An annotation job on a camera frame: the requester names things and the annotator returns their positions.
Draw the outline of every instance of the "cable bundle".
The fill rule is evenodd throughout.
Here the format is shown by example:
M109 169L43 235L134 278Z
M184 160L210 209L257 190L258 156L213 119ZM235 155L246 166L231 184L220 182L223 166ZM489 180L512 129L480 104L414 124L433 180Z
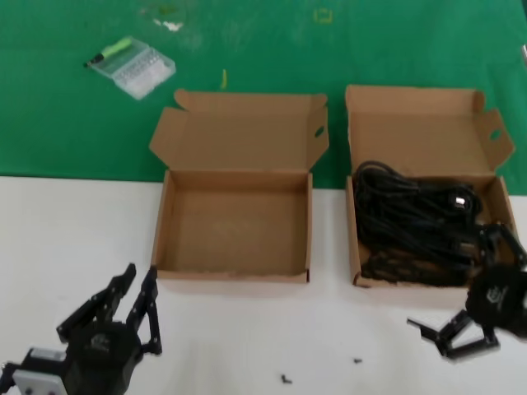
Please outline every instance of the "cable bundle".
M408 179L367 161L354 176L359 240L370 249L362 275L387 281L461 286L473 268L480 198L468 184Z

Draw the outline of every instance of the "cardboard box lid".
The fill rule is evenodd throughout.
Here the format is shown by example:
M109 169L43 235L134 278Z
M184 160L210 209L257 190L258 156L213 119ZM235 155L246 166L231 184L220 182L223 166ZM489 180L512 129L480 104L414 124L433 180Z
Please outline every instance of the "cardboard box lid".
M352 167L378 160L410 176L488 174L515 147L480 91L348 86Z
M150 149L172 170L309 170L329 145L325 95L178 90Z

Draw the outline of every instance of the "green marker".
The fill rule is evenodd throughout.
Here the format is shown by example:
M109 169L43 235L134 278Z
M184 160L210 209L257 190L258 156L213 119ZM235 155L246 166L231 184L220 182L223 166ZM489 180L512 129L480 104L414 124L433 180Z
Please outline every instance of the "green marker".
M84 63L84 67L89 67L92 64L102 62L111 55L114 55L123 49L126 49L132 44L131 39L122 39L117 43L110 45L109 47L104 48L100 53L98 53L90 62Z

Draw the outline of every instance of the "white table surface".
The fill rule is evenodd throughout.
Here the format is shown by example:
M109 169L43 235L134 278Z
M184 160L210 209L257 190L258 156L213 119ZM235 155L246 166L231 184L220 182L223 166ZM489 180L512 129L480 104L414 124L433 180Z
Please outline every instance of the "white table surface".
M147 271L160 184L0 178L0 360L62 350L57 325L129 262ZM527 197L511 199L527 244ZM442 325L463 290L353 287L344 191L315 190L309 285L158 281L164 353L127 395L520 394L527 345L451 364L408 316ZM140 331L147 338L147 322ZM354 358L361 358L355 364ZM293 381L284 385L280 375Z

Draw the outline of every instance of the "open cardboard box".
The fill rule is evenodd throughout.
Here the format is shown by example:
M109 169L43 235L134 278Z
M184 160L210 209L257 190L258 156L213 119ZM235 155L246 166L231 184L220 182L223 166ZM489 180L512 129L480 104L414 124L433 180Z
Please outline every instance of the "open cardboard box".
M325 95L175 92L150 148L165 174L160 277L308 282L311 166L329 144Z
M408 177L472 184L483 201L478 220L500 221L515 230L505 182L494 174L515 148L499 111L485 111L482 92L349 86L346 104L353 169L364 161L378 160ZM353 284L410 286L361 276L370 251L357 238L351 177L347 214ZM504 262L512 262L505 245L499 246L499 253Z

